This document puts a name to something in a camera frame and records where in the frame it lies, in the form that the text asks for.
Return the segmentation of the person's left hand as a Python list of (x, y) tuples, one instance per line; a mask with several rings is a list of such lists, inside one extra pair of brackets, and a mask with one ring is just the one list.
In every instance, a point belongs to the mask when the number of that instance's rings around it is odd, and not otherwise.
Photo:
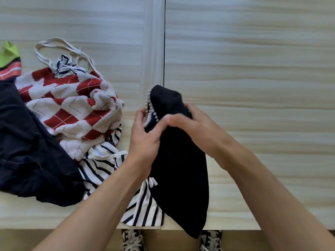
[(144, 117), (146, 110), (138, 110), (131, 130), (129, 153), (126, 158), (126, 173), (129, 179), (144, 181), (150, 174), (157, 157), (160, 140), (145, 140)]

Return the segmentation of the person's shoe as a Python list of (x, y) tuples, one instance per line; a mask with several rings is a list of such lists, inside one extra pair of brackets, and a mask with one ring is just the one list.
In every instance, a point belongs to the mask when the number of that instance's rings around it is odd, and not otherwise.
[(147, 251), (141, 229), (121, 229), (124, 251)]
[(199, 251), (222, 251), (222, 230), (202, 230)]

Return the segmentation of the black and white striped garment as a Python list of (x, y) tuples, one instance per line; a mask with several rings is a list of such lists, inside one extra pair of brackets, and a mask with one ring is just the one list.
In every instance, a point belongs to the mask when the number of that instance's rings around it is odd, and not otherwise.
[[(42, 47), (63, 48), (69, 51), (70, 57), (61, 55), (56, 64), (42, 54)], [(94, 61), (82, 51), (82, 48), (76, 48), (61, 38), (51, 38), (46, 41), (38, 42), (35, 46), (35, 52), (38, 59), (47, 64), (55, 72), (57, 78), (68, 78), (75, 73), (79, 75), (88, 75), (89, 69), (96, 73), (103, 81), (111, 84), (108, 80), (96, 70)], [(107, 177), (111, 176), (126, 159), (127, 151), (118, 151), (116, 145), (119, 142), (122, 132), (121, 122), (115, 126), (114, 131), (107, 137), (103, 143), (91, 147), (84, 158), (79, 162), (79, 171), (84, 179), (87, 191), (85, 191), (84, 200), (86, 200)], [(164, 221), (164, 212), (154, 200), (151, 190), (158, 185), (153, 177), (145, 180), (139, 190), (136, 191), (121, 223), (132, 227), (161, 227)]]

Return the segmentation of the green and pink striped garment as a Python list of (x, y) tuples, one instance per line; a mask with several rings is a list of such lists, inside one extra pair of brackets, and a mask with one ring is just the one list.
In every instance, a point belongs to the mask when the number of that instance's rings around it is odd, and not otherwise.
[(0, 81), (21, 75), (21, 58), (15, 44), (5, 40), (0, 46)]

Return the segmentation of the person's right hand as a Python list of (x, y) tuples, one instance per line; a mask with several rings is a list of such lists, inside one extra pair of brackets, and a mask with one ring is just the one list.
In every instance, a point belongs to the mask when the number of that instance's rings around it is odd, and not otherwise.
[(191, 113), (192, 126), (178, 128), (185, 131), (208, 156), (220, 159), (224, 148), (232, 142), (232, 137), (195, 105), (187, 103), (185, 106)]

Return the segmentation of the person's right shoe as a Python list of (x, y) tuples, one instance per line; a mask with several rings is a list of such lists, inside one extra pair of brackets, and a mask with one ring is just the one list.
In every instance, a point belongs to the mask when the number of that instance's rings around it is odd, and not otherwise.
[(199, 251), (222, 251), (222, 230), (202, 230)]

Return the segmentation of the black knit garment with pearls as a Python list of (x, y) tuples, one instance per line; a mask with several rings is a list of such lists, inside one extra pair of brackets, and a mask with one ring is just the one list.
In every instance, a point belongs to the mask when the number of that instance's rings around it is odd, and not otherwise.
[[(167, 114), (192, 115), (174, 90), (155, 85), (147, 96), (149, 133)], [(177, 127), (168, 126), (160, 136), (157, 157), (150, 177), (157, 184), (150, 189), (162, 211), (171, 217), (190, 237), (198, 239), (205, 226), (209, 204), (206, 155)]]

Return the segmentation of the person's left shoe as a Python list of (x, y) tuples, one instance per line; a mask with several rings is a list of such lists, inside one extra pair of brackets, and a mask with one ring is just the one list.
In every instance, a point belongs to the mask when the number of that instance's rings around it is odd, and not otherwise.
[(124, 251), (147, 251), (141, 229), (121, 229)]

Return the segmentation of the person's left forearm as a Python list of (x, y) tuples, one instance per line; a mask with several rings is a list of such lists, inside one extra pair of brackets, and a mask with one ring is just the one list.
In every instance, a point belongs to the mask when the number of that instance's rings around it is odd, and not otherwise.
[(129, 154), (54, 231), (31, 251), (104, 251), (151, 163)]

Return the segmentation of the person's right forearm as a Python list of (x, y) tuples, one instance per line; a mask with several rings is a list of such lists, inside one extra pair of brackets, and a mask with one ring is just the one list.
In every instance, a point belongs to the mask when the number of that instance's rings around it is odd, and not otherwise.
[(233, 178), (274, 251), (335, 251), (335, 237), (249, 149), (215, 139), (206, 150)]

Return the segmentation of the red and white argyle sweater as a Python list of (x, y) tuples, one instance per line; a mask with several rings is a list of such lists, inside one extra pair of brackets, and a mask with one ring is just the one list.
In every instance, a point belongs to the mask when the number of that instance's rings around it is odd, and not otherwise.
[(21, 75), (15, 86), (26, 107), (75, 161), (115, 132), (121, 134), (123, 102), (95, 71), (55, 77), (50, 68)]

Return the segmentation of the dark navy garment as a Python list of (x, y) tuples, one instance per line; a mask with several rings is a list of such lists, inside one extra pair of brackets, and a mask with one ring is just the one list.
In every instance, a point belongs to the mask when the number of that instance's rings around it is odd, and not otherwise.
[(77, 204), (85, 192), (78, 164), (27, 109), (14, 81), (0, 81), (0, 191)]

